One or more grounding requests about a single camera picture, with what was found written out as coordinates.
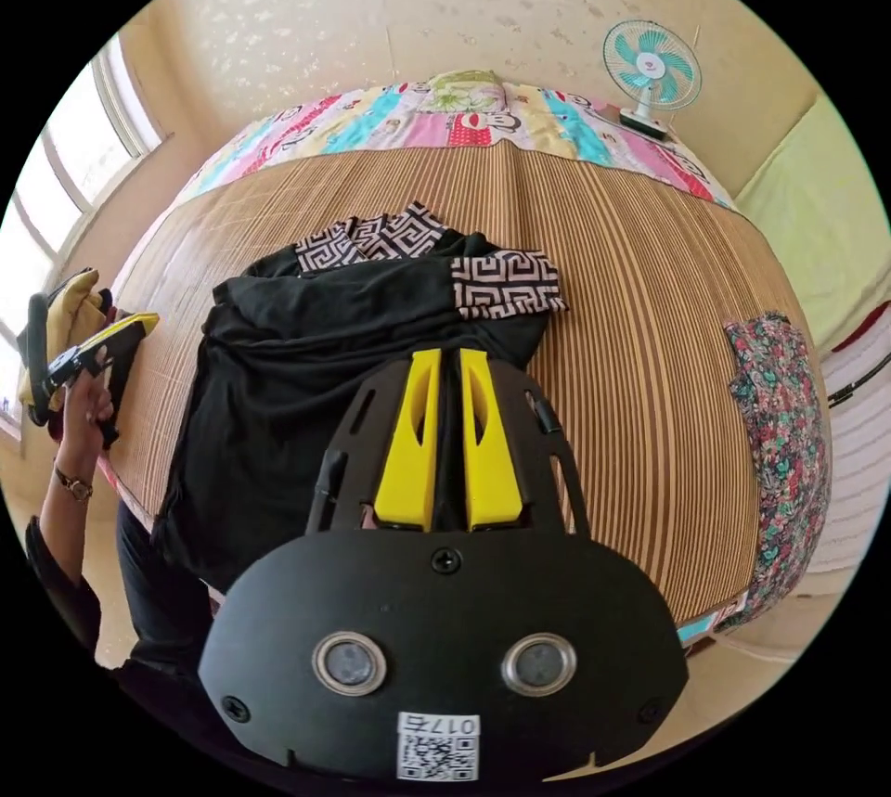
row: cartoon print blanket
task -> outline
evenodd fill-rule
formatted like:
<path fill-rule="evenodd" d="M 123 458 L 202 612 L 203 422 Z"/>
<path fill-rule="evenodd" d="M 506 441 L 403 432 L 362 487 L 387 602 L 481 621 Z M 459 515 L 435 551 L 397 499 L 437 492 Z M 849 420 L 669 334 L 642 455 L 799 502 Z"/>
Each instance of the cartoon print blanket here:
<path fill-rule="evenodd" d="M 251 123 L 192 176 L 176 203 L 268 166 L 349 150 L 463 148 L 508 140 L 518 148 L 648 175 L 735 209 L 715 177 L 677 140 L 656 142 L 617 125 L 603 101 L 458 71 L 426 83 L 359 89 Z"/>

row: bamboo mat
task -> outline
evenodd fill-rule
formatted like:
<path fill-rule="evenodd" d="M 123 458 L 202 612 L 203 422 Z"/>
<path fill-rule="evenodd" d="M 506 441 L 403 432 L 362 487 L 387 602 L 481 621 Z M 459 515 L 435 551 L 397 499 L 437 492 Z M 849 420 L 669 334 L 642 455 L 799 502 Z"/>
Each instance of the bamboo mat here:
<path fill-rule="evenodd" d="M 118 294 L 128 311 L 161 315 L 110 458 L 144 518 L 163 499 L 213 286 L 332 222 L 414 199 L 460 231 L 544 250 L 560 268 L 572 310 L 553 317 L 530 369 L 575 449 L 594 538 L 650 575 L 676 621 L 741 594 L 757 486 L 722 324 L 778 309 L 809 341 L 789 281 L 734 212 L 505 142 L 299 160 L 170 212 Z"/>

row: watch strap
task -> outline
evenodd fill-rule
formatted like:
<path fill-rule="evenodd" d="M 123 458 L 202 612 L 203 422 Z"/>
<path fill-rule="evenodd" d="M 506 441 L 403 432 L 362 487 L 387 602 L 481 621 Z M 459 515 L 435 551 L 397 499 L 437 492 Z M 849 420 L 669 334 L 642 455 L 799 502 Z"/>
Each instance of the watch strap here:
<path fill-rule="evenodd" d="M 56 478 L 61 486 L 69 491 L 79 503 L 86 503 L 93 496 L 92 485 L 82 482 L 80 479 L 70 478 L 55 463 L 53 470 L 56 472 Z"/>

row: qr code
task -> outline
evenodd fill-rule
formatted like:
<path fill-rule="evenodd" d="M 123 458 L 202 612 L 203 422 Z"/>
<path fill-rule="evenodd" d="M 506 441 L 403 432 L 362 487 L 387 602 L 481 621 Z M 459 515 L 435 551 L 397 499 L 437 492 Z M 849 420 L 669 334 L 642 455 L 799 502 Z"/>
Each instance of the qr code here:
<path fill-rule="evenodd" d="M 401 733 L 400 778 L 472 781 L 477 778 L 478 739 Z"/>

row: screw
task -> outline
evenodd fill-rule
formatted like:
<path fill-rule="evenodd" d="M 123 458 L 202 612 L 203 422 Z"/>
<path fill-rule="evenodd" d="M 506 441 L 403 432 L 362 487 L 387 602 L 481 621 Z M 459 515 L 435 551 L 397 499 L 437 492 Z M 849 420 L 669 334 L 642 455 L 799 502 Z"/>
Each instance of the screw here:
<path fill-rule="evenodd" d="M 662 716 L 662 702 L 658 698 L 651 698 L 638 711 L 638 722 L 644 726 L 655 723 Z"/>
<path fill-rule="evenodd" d="M 454 574 L 461 567 L 461 556 L 448 546 L 437 549 L 430 564 L 437 574 Z"/>
<path fill-rule="evenodd" d="M 234 695 L 226 695 L 220 704 L 223 708 L 223 713 L 236 723 L 247 723 L 248 720 L 251 719 L 251 712 L 248 710 L 248 705 Z"/>

